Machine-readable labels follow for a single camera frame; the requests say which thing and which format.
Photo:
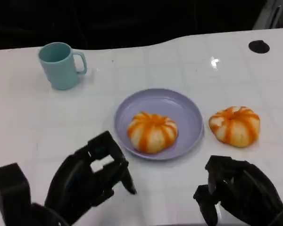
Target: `food on plate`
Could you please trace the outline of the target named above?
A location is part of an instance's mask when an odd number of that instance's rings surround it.
[[[229,107],[210,117],[216,138],[235,147],[247,147],[259,137],[260,118],[248,107]]]
[[[168,117],[140,112],[128,126],[133,147],[142,153],[158,153],[174,144],[178,129]]]

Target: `grid pattern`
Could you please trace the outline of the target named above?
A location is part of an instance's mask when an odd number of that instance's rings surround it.
[[[248,43],[252,40],[264,40],[270,52],[251,52]],[[124,98],[154,87],[178,91],[199,106],[204,139],[184,158],[160,164],[124,152],[138,195],[116,186],[113,198],[89,211],[76,225],[203,223],[192,196],[198,185],[207,182],[204,166],[212,154],[256,164],[274,182],[283,200],[283,29],[83,51],[89,70],[68,91],[50,87],[37,59],[38,49],[0,51],[0,166],[20,164],[33,201],[44,202],[53,174],[69,154],[104,130],[114,133],[113,115]],[[214,59],[219,60],[216,67]],[[75,61],[83,67],[79,59]],[[221,144],[209,130],[209,117],[231,105],[246,105],[261,118],[259,141],[248,149]],[[222,208],[220,214],[221,222],[238,223]]]

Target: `plate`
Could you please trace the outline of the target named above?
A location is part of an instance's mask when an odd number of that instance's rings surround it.
[[[178,128],[175,143],[157,154],[138,152],[127,136],[127,127],[138,112],[160,114],[174,120]],[[121,147],[150,160],[169,160],[190,152],[203,135],[199,108],[186,96],[168,89],[147,89],[125,99],[115,115],[115,132]]]

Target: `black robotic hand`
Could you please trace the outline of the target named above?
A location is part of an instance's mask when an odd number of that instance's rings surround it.
[[[251,226],[283,226],[283,203],[269,178],[255,165],[230,157],[211,156],[205,166],[208,185],[194,199],[209,226],[218,222],[215,204]]]
[[[109,155],[112,162],[101,170],[92,170],[92,162]],[[0,211],[6,226],[70,226],[91,207],[113,196],[113,186],[118,182],[136,194],[128,161],[106,131],[64,160],[44,206],[31,204],[28,181],[16,163],[0,167]]]

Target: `teal mug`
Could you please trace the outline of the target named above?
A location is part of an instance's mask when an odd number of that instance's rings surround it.
[[[79,55],[84,64],[84,70],[78,72],[73,55]],[[42,47],[39,60],[51,86],[55,89],[66,90],[74,87],[80,80],[80,74],[86,74],[87,63],[82,52],[73,51],[62,42],[53,42]]]

